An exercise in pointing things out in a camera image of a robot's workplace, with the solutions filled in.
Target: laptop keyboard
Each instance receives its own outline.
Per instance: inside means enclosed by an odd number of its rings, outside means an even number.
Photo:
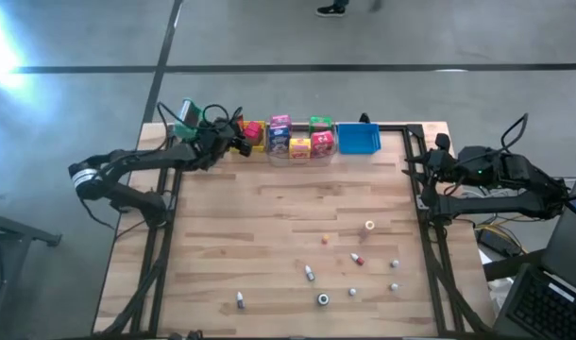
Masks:
[[[548,278],[526,275],[521,282],[526,287],[520,287],[524,293],[509,316],[540,336],[576,339],[576,303],[555,292],[549,283]]]

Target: black sneaker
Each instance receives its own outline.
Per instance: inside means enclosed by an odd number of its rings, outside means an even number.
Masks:
[[[317,16],[320,17],[324,17],[324,18],[330,18],[330,17],[342,17],[343,15],[345,15],[345,8],[341,8],[341,7],[337,7],[335,5],[332,6],[328,6],[328,7],[324,7],[324,8],[318,8],[315,11],[315,14]]]

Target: person's shoe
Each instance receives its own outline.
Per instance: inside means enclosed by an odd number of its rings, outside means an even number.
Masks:
[[[335,5],[327,6],[324,8],[318,8],[315,14],[320,17],[330,18],[330,17],[342,17],[345,15],[345,8],[339,8]]]

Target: clear plastic container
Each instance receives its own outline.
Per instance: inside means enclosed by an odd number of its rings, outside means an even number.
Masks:
[[[265,135],[269,135],[270,124],[265,125]],[[266,138],[267,145],[265,146],[265,151],[267,153],[267,158],[269,162],[274,166],[326,166],[330,164],[332,158],[338,150],[338,133],[336,131],[336,124],[332,124],[331,128],[332,137],[334,138],[334,145],[327,155],[315,156],[312,151],[312,155],[308,159],[291,159],[290,152],[286,151],[284,153],[272,153],[271,147],[269,147],[269,138]],[[291,138],[310,138],[309,125],[304,123],[293,123],[292,125],[292,136]]]

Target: black metal frame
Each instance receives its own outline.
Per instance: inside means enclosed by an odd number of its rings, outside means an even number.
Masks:
[[[306,126],[294,126],[295,130],[306,130]],[[415,150],[413,147],[413,140],[418,144],[418,154],[423,154],[427,151],[426,141],[424,137],[424,130],[420,124],[406,124],[406,125],[388,125],[379,124],[381,132],[398,132],[401,133],[405,148],[406,158],[412,158],[415,155]],[[167,147],[172,145],[173,140],[167,141]],[[415,172],[415,165],[408,162],[408,170],[410,172]],[[162,195],[167,181],[168,168],[161,169],[160,176],[158,179],[157,192]],[[421,194],[420,185],[415,181],[413,177],[410,177],[412,184],[412,194],[413,199],[416,202],[416,197]],[[168,259],[170,256],[170,246],[172,241],[173,228],[175,223],[175,215],[177,210],[177,199],[178,192],[181,182],[181,172],[176,172],[173,180],[173,186],[171,190],[172,202],[169,206],[169,220],[167,226],[164,228],[164,235],[162,236],[161,251],[158,259],[152,264],[154,255],[154,245],[156,243],[156,238],[158,234],[157,229],[150,229],[147,234],[147,241],[145,243],[144,259],[142,263],[142,271],[139,279],[139,289],[137,293],[131,298],[131,303],[136,303],[137,307],[133,309],[130,315],[132,319],[129,328],[130,334],[142,334],[143,336],[156,337],[158,330],[158,323],[160,320],[160,311],[162,303],[162,294],[164,290],[164,281],[166,276],[166,268],[168,264]],[[491,329],[483,324],[481,319],[475,314],[475,312],[466,303],[464,297],[460,294],[455,285],[455,279],[453,277],[453,270],[451,266],[451,260],[449,257],[448,243],[446,240],[446,234],[443,232],[444,226],[432,224],[431,221],[427,219],[427,213],[424,208],[421,208],[418,204],[415,204],[415,210],[418,220],[418,228],[420,231],[420,239],[422,245],[422,251],[424,254],[425,265],[427,268],[427,276],[429,280],[429,289],[431,291],[431,301],[432,309],[434,314],[434,319],[436,323],[438,336],[445,337],[458,337],[458,338],[487,338],[493,337],[491,334]],[[441,262],[437,260],[432,249],[432,241],[429,235],[429,230],[433,229],[436,233],[436,244],[438,245],[439,257]],[[147,290],[156,282],[152,311],[150,315],[149,324],[146,331],[141,330],[142,316],[144,309],[144,297]],[[450,331],[446,325],[446,318],[443,311],[443,305],[441,301],[441,296],[439,292],[439,282],[444,286],[448,292],[449,306],[451,308],[451,313],[454,321],[454,331]],[[471,326],[475,333],[465,331],[465,323],[463,317],[466,319],[468,324]]]

